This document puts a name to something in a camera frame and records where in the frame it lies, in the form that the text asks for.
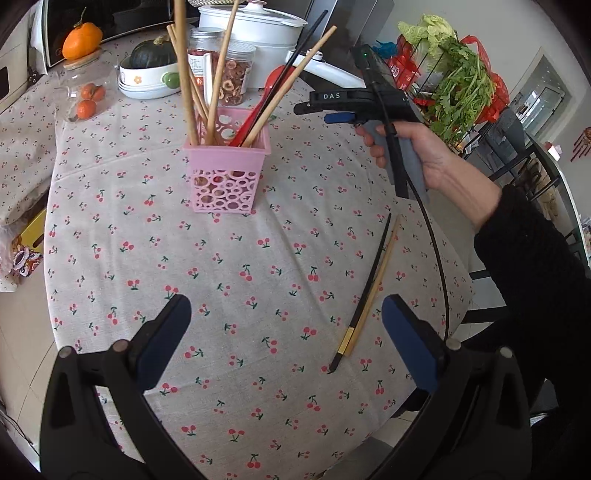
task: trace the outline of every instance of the white bowl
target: white bowl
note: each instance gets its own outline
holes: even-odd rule
[[[171,63],[153,69],[129,68],[129,57],[125,57],[119,64],[119,81],[130,87],[159,85],[166,80],[169,73],[178,74],[178,63]]]
[[[142,90],[128,89],[121,82],[119,82],[119,90],[121,90],[121,93],[123,93],[123,95],[125,95],[129,98],[134,98],[136,100],[152,100],[155,98],[166,97],[168,95],[172,95],[174,93],[181,91],[180,87],[175,88],[175,89],[170,89],[165,84],[161,84],[156,87],[144,88]]]

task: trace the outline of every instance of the green pumpkin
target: green pumpkin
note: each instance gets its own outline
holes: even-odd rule
[[[167,35],[146,40],[140,43],[131,52],[129,66],[132,69],[151,69],[176,63],[177,56],[174,53],[173,44]]]

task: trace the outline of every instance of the wall decoration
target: wall decoration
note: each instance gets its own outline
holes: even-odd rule
[[[579,137],[579,139],[574,143],[573,148],[573,158],[570,161],[573,161],[577,155],[579,158],[586,157],[588,153],[591,151],[591,127],[587,127],[583,130],[583,133]]]

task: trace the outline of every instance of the chopstick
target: chopstick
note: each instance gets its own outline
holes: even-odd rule
[[[187,12],[185,9],[184,0],[174,0],[174,23],[176,25],[176,33],[178,34],[176,46],[179,52],[187,50]],[[191,83],[189,80],[189,59],[186,54],[178,55],[178,76],[181,83],[181,95],[183,97],[183,108],[185,117],[187,119],[187,133],[189,135],[189,143],[197,146],[199,140],[197,138],[197,124],[195,121],[195,111],[193,110],[193,101],[191,99]]]
[[[355,309],[355,313],[353,314],[353,318],[351,319],[351,323],[347,328],[345,337],[343,338],[343,341],[340,343],[339,349],[337,350],[335,357],[330,363],[329,373],[333,373],[337,369],[343,356],[350,355],[350,352],[352,351],[357,341],[357,338],[359,337],[361,329],[363,328],[363,324],[365,323],[367,314],[369,313],[369,309],[372,307],[375,295],[379,290],[379,284],[384,276],[385,267],[387,266],[389,255],[391,254],[392,247],[394,246],[396,231],[398,230],[398,225],[400,224],[400,215],[398,215],[398,217],[396,218],[396,223],[390,235],[390,242],[388,244],[388,248],[386,249],[386,253],[384,255],[384,259],[382,260],[382,264],[380,266],[378,275],[374,280],[375,273],[378,270],[379,259],[382,255],[382,251],[384,250],[384,245],[389,232],[391,221],[392,214],[388,215],[386,227],[384,228],[384,233],[382,234],[382,238],[379,242],[378,252],[375,256],[374,264],[372,265],[368,280],[365,284],[365,288],[363,289],[363,293],[361,294],[361,298],[359,299],[359,303],[357,304],[357,308]]]
[[[301,61],[301,63],[298,65],[298,67],[295,69],[295,71],[293,71],[293,73],[285,81],[283,86],[279,89],[277,94],[273,97],[273,100],[271,101],[271,103],[269,103],[269,105],[267,106],[265,111],[263,111],[261,117],[255,123],[254,127],[252,127],[251,132],[248,134],[246,140],[242,144],[243,147],[247,147],[247,148],[250,147],[252,145],[252,143],[256,140],[258,134],[261,132],[262,128],[267,123],[267,120],[269,120],[269,117],[271,116],[271,114],[273,113],[275,108],[277,108],[277,105],[279,105],[279,102],[281,102],[281,100],[283,99],[285,94],[287,92],[289,92],[289,90],[293,86],[295,80],[300,76],[300,73],[304,71],[304,69],[306,68],[306,65],[308,65],[310,63],[310,60],[312,60],[312,57],[314,57],[314,55],[322,48],[322,45],[324,45],[326,43],[326,41],[332,36],[332,34],[335,33],[335,30],[336,30],[336,27],[332,26],[330,28],[330,30],[328,32],[326,32],[324,34],[324,36],[322,36],[322,38],[318,41],[318,43],[316,45],[314,45],[314,47],[308,52],[308,55],[306,55],[306,58],[304,58],[304,60]]]
[[[213,94],[211,103],[209,104],[209,113],[207,119],[207,131],[205,132],[205,144],[211,145],[213,142],[213,131],[216,128],[217,120],[217,94],[222,86],[223,71],[226,66],[226,54],[228,53],[228,45],[230,43],[230,36],[232,35],[232,27],[234,26],[234,19],[236,18],[236,12],[238,12],[238,5],[242,0],[234,0],[234,6],[232,7],[232,13],[228,20],[228,26],[223,36],[222,48],[220,49],[219,60],[217,61],[216,76],[213,79]]]
[[[177,45],[176,28],[174,27],[173,24],[170,24],[170,25],[166,26],[166,30],[168,31],[168,35],[170,36],[170,42],[173,44],[174,52],[176,53],[177,59],[178,59],[180,55],[179,55],[178,45]],[[201,90],[197,86],[197,80],[195,80],[195,75],[193,75],[193,72],[191,71],[190,68],[189,68],[188,74],[189,74],[189,79],[191,80],[190,86],[191,86],[191,96],[193,97],[193,103],[195,104],[195,107],[197,107],[197,111],[199,113],[199,116],[203,119],[204,124],[207,125],[207,110],[205,108],[205,100],[203,99],[203,94],[201,93]],[[223,139],[221,138],[218,131],[215,129],[214,129],[214,143],[216,145],[223,145],[224,144]]]
[[[384,279],[384,274],[386,273],[386,268],[388,267],[388,261],[390,260],[392,250],[394,249],[394,245],[398,239],[397,233],[398,227],[400,226],[400,219],[401,217],[400,215],[398,215],[396,217],[396,222],[394,223],[394,228],[392,229],[392,235],[390,235],[390,242],[388,243],[388,248],[386,249],[386,253],[384,254],[384,259],[382,260],[382,264],[379,267],[378,276],[376,277],[374,284],[372,285],[367,302],[365,303],[365,307],[363,308],[363,312],[361,313],[361,317],[359,317],[359,321],[357,323],[357,326],[355,327],[355,331],[353,332],[351,340],[349,341],[349,344],[345,349],[345,356],[350,356],[353,352],[353,348],[355,348],[355,345],[357,344],[359,335],[361,335],[361,330],[363,329],[365,320],[367,320],[369,312],[371,311],[371,307],[374,304],[375,297],[379,291],[379,285],[380,283],[382,283],[382,280]]]
[[[285,78],[287,78],[287,76],[290,74],[291,67],[296,62],[297,57],[304,51],[304,48],[306,47],[307,43],[310,41],[310,39],[312,38],[312,35],[316,31],[316,29],[318,28],[320,23],[324,20],[325,16],[328,14],[328,12],[329,12],[328,10],[324,10],[320,14],[318,19],[316,19],[314,24],[308,30],[308,33],[295,46],[296,48],[293,52],[293,55],[290,57],[290,59],[287,61],[287,63],[283,67],[283,70],[281,71],[281,74],[279,75],[279,77],[277,78],[275,83],[273,84],[271,91],[268,94],[265,94],[261,103],[256,106],[255,118],[252,120],[251,125],[250,125],[248,131],[246,132],[246,135],[244,135],[244,138],[248,137],[248,135],[250,134],[250,132],[252,130],[252,127],[256,124],[256,122],[261,117],[262,113],[269,106],[269,103],[271,103],[271,100],[273,99],[275,94],[277,94],[277,92],[279,91],[279,88],[281,88],[281,85],[283,85]],[[242,138],[241,133],[242,132],[239,131],[238,134],[236,135],[238,140],[240,138]],[[237,146],[241,147],[241,146],[243,146],[243,144],[244,144],[244,141],[240,141],[239,145],[237,145]]]
[[[174,52],[177,54],[177,58],[178,58],[179,55],[182,55],[182,54],[178,51],[178,48],[177,48],[176,29],[174,28],[174,25],[170,24],[170,25],[166,26],[166,30],[168,31],[168,34],[170,36],[170,41],[174,47]],[[198,95],[199,89],[197,88],[197,81],[195,80],[195,76],[191,74],[190,70],[189,70],[189,78],[193,79],[193,81],[191,82],[191,92],[193,93],[193,100],[196,100],[195,106],[197,107],[199,115],[207,122],[207,113],[205,112],[205,108],[204,108],[205,102],[202,101],[201,98],[199,98],[200,96]]]

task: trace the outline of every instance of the orange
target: orange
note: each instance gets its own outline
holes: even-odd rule
[[[76,107],[76,115],[81,120],[86,120],[96,113],[96,103],[92,100],[82,100]]]
[[[105,87],[102,85],[98,86],[95,92],[92,94],[92,100],[95,102],[100,102],[103,98],[105,98]]]
[[[80,96],[84,100],[91,100],[92,95],[94,94],[95,90],[96,90],[96,85],[94,83],[87,83],[86,85],[84,85],[82,87],[82,90],[80,90]]]

